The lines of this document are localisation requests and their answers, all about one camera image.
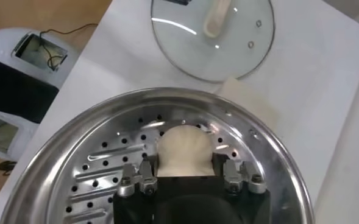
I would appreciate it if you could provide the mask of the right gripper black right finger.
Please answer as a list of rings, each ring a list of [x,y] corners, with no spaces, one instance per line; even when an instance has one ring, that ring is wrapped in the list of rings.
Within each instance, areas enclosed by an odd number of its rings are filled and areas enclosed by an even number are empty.
[[[227,155],[214,153],[212,164],[215,175],[223,177],[224,187],[231,194],[239,194],[245,185],[253,194],[264,194],[267,190],[265,179],[252,161],[242,161],[237,168]]]

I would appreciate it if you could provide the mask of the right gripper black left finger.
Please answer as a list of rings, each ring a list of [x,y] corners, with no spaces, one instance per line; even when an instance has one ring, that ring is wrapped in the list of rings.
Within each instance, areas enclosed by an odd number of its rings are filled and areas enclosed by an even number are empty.
[[[116,187],[116,196],[119,198],[153,196],[158,185],[157,169],[157,155],[144,157],[138,167],[125,164],[122,177]]]

